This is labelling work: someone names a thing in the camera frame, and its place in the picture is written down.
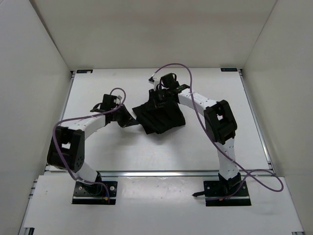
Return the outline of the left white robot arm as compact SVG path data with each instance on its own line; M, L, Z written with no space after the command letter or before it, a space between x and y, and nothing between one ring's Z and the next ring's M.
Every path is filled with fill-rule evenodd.
M47 163L72 174L74 180L85 184L92 195L102 190L101 175L85 162L85 140L111 122L121 128L139 123L128 112L121 97L105 94L101 103L91 109L88 118L80 118L69 127L57 126L51 139Z

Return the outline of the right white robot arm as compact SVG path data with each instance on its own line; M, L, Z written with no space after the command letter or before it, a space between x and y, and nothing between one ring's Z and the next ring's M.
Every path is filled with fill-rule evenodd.
M229 103L226 100L215 101L191 91L188 85L180 85L172 73L161 78L152 76L148 81L154 86L151 92L155 102L174 101L204 117L204 130L218 152L219 190L221 194L231 196L241 179L234 151L237 123Z

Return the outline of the black skirt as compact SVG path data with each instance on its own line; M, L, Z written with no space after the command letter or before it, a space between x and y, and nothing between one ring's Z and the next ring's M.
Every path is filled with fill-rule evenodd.
M184 115L179 105L174 101L149 105L148 102L132 108L136 115L136 121L144 128L147 135L162 134L174 127L186 124Z

